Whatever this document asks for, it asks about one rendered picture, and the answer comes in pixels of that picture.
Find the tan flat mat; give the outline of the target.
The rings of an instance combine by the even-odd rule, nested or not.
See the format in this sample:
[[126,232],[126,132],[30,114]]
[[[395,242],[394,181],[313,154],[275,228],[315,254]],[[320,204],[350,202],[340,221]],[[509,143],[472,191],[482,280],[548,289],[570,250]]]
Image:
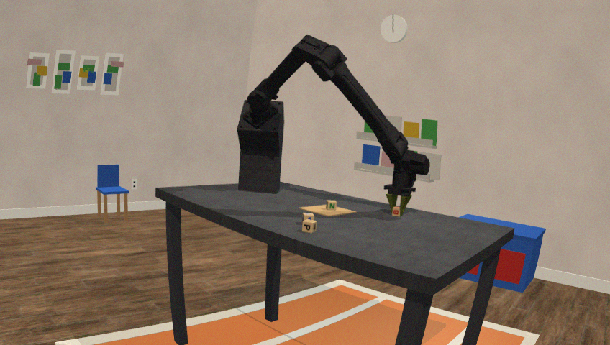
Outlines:
[[328,217],[345,215],[345,214],[350,214],[350,213],[357,213],[357,211],[351,211],[351,210],[347,210],[347,209],[339,208],[339,207],[337,207],[336,211],[328,211],[326,209],[326,205],[301,207],[299,209],[304,210],[304,211],[309,211],[312,213],[317,213],[317,214],[320,214],[323,216],[328,216]]

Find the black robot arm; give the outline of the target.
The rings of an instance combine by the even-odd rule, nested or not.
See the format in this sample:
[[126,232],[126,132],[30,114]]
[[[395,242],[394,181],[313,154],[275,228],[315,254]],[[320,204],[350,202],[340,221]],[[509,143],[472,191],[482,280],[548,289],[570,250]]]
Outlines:
[[428,174],[429,159],[426,155],[408,150],[406,137],[387,120],[373,99],[358,83],[348,69],[346,60],[347,58],[338,47],[306,34],[270,74],[270,77],[264,79],[249,94],[247,102],[250,110],[243,114],[243,119],[258,129],[276,115],[278,108],[270,101],[278,98],[279,87],[307,61],[322,81],[331,80],[362,116],[376,135],[391,164],[394,164],[394,170],[397,170],[399,174],[410,171],[408,188],[413,187],[416,174]]

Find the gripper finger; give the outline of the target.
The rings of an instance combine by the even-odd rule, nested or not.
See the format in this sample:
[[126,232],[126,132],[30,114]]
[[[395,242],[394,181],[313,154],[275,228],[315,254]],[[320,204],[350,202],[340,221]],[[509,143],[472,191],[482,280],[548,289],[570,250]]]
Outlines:
[[[409,202],[409,200],[411,199],[411,195],[405,197],[405,196],[401,196],[401,203],[400,203],[400,216],[403,215],[404,209],[406,208],[407,203]],[[405,202],[406,201],[406,202]],[[405,204],[404,204],[405,203]]]
[[[398,198],[398,196],[397,196],[397,195],[392,195],[392,194],[386,194],[386,197],[387,197],[388,202],[389,202],[389,204],[390,204],[390,207],[391,207],[391,214],[392,214],[392,210],[393,210],[393,207],[395,207],[395,206],[396,206],[396,202],[397,202],[397,198]],[[393,206],[392,206],[392,198],[393,198]]]

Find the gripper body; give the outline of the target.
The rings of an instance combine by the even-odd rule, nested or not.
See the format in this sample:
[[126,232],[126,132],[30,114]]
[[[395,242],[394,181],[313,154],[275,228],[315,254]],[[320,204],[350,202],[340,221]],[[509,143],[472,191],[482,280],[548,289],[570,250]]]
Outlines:
[[[388,190],[388,194],[398,195],[398,196],[410,196],[411,192],[415,192],[416,188],[408,188],[409,184],[409,172],[399,172],[397,170],[394,171],[393,174],[393,185],[385,185],[384,190]],[[392,186],[392,187],[391,187]],[[404,193],[405,192],[405,193]]]

